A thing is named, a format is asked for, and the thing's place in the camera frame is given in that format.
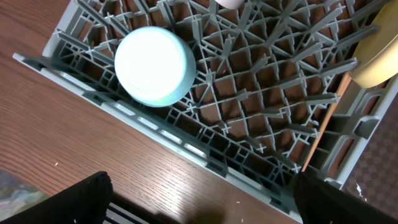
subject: metal grate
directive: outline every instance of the metal grate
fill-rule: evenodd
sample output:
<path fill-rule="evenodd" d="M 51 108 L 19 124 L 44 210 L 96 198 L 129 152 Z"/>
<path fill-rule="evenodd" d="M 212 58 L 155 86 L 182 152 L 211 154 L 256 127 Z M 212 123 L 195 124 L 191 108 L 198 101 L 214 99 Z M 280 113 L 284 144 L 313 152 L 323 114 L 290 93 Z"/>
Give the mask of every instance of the metal grate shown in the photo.
<path fill-rule="evenodd" d="M 306 159 L 322 111 L 338 101 L 340 74 L 357 65 L 352 48 L 375 33 L 367 25 L 386 2 L 248 1 L 229 10 L 214 1 L 76 0 L 81 15 L 72 30 L 55 31 L 63 42 L 54 58 L 96 91 L 196 138 L 208 168 L 232 167 L 280 194 Z M 114 72 L 118 44 L 142 26 L 176 33 L 197 60 L 192 89 L 170 107 L 140 105 Z"/>

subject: gray plastic rack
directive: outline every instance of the gray plastic rack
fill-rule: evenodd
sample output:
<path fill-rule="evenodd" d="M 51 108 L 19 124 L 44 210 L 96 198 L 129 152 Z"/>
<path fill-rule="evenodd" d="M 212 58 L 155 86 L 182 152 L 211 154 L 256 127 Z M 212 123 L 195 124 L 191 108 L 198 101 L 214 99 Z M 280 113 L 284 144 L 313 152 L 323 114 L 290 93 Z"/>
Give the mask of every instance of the gray plastic rack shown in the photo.
<path fill-rule="evenodd" d="M 322 121 L 339 98 L 356 43 L 388 1 L 73 0 L 42 57 L 14 58 L 243 191 L 301 222 L 291 188 Z M 166 108 L 134 101 L 114 54 L 131 29 L 161 26 L 192 48 L 197 77 Z M 308 172 L 341 188 L 398 90 L 351 83 Z M 349 140 L 346 156 L 330 170 Z"/>

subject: white speck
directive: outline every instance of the white speck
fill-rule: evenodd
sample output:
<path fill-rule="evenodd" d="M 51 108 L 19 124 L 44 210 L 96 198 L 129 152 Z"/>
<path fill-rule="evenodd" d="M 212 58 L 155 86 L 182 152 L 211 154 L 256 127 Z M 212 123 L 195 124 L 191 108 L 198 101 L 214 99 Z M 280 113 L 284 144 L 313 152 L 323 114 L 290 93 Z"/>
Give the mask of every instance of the white speck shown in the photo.
<path fill-rule="evenodd" d="M 356 190 L 359 192 L 359 196 L 361 197 L 361 198 L 363 198 L 363 195 L 362 195 L 362 189 L 361 189 L 361 187 L 358 185 L 358 183 L 356 183 Z"/>

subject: wooden table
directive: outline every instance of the wooden table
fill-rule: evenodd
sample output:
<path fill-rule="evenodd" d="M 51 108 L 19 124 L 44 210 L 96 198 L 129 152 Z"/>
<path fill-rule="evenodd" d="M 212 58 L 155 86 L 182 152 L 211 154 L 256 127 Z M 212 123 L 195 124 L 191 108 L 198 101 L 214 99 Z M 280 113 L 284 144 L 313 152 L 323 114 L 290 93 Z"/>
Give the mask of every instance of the wooden table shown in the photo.
<path fill-rule="evenodd" d="M 13 60 L 41 54 L 68 2 L 0 0 L 0 169 L 50 195 L 105 170 L 115 192 L 181 223 L 294 223 Z"/>

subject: black object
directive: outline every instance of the black object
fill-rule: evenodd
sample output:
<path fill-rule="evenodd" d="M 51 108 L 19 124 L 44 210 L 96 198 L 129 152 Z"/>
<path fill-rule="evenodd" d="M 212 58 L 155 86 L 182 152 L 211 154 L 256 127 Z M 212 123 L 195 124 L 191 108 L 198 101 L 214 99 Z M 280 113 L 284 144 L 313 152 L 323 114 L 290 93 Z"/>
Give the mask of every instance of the black object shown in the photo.
<path fill-rule="evenodd" d="M 295 203 L 304 224 L 398 224 L 397 220 L 318 178 L 300 173 L 295 181 Z M 0 224 L 102 224 L 104 220 L 117 223 L 116 220 L 106 218 L 107 208 L 133 223 L 140 222 L 132 213 L 139 214 L 138 217 L 147 222 L 150 220 L 150 223 L 165 221 L 164 218 L 159 222 L 160 220 L 154 217 L 143 216 L 142 211 L 134 210 L 132 207 L 123 209 L 115 206 L 111 203 L 112 195 L 111 179 L 106 172 L 98 172 Z M 120 199 L 115 202 L 126 205 Z"/>
<path fill-rule="evenodd" d="M 304 224 L 398 224 L 398 221 L 330 184 L 298 175 L 294 200 Z"/>
<path fill-rule="evenodd" d="M 102 224 L 112 194 L 112 183 L 107 173 L 97 172 L 0 224 Z"/>

